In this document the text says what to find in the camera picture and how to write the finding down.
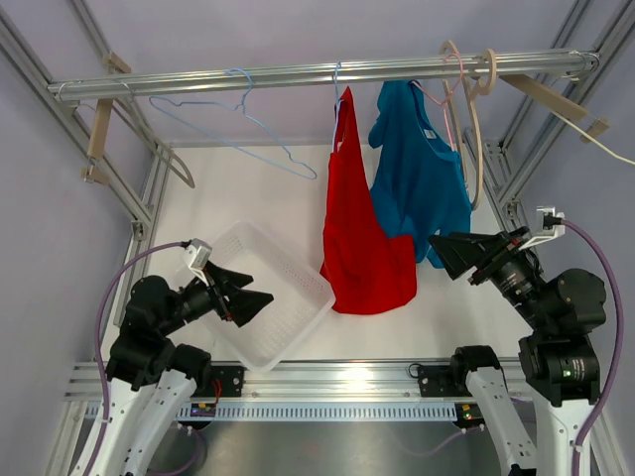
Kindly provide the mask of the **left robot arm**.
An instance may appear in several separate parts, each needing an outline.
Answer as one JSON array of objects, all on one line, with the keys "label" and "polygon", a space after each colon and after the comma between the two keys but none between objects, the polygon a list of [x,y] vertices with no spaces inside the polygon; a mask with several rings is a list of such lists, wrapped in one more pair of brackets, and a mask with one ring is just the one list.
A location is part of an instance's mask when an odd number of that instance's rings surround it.
[{"label": "left robot arm", "polygon": [[160,276],[132,288],[119,336],[110,348],[97,418],[74,475],[143,475],[178,409],[191,396],[221,391],[208,352],[170,336],[214,313],[238,327],[274,300],[250,290],[251,276],[211,262],[185,287]]}]

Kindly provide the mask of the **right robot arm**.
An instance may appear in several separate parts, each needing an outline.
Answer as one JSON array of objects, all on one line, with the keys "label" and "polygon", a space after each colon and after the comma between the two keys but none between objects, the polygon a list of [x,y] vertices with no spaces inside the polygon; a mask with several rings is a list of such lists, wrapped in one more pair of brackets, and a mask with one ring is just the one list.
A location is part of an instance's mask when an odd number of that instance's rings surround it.
[{"label": "right robot arm", "polygon": [[531,327],[519,360],[531,391],[537,436],[530,437],[508,394],[502,365],[485,345],[462,346],[448,380],[480,409],[504,475],[587,475],[584,431],[600,403],[600,367],[589,333],[604,324],[606,291],[593,273],[569,269],[550,281],[521,227],[495,235],[451,233],[429,241],[452,279],[470,272],[491,283]]}]

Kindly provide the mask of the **blue wire hanger with shirt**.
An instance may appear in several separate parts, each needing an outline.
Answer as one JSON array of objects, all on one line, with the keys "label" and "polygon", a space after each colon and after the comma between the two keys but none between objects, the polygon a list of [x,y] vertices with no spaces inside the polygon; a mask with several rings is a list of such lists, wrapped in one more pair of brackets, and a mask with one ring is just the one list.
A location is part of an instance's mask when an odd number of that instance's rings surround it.
[{"label": "blue wire hanger with shirt", "polygon": [[333,86],[334,86],[334,92],[335,92],[335,102],[334,102],[334,126],[333,126],[333,132],[332,132],[332,139],[331,139],[331,145],[332,145],[332,152],[336,152],[337,151],[337,129],[338,129],[338,124],[339,124],[339,111],[340,111],[340,105],[341,105],[341,94],[339,91],[339,73],[341,71],[342,68],[342,62],[338,61],[335,65],[334,71],[333,71],[333,75],[332,75],[332,82],[333,82]]}]

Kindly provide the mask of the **red t shirt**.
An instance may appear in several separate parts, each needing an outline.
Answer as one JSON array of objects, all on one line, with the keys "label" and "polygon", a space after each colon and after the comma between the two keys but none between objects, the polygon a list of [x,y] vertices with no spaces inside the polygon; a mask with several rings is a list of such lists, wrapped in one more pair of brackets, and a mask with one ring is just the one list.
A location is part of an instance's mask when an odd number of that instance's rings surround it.
[{"label": "red t shirt", "polygon": [[321,275],[338,313],[373,315],[410,302],[417,293],[413,238],[388,237],[380,226],[367,183],[353,95],[336,104],[328,163]]}]

